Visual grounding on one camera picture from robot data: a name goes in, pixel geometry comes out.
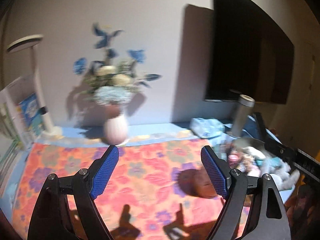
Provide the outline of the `person right hand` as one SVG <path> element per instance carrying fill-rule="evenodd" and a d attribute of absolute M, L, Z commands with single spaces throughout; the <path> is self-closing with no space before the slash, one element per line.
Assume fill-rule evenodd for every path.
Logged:
<path fill-rule="evenodd" d="M 319 187 L 300 185 L 296 195 L 286 201 L 285 208 L 292 230 L 310 225 L 319 219 Z"/>

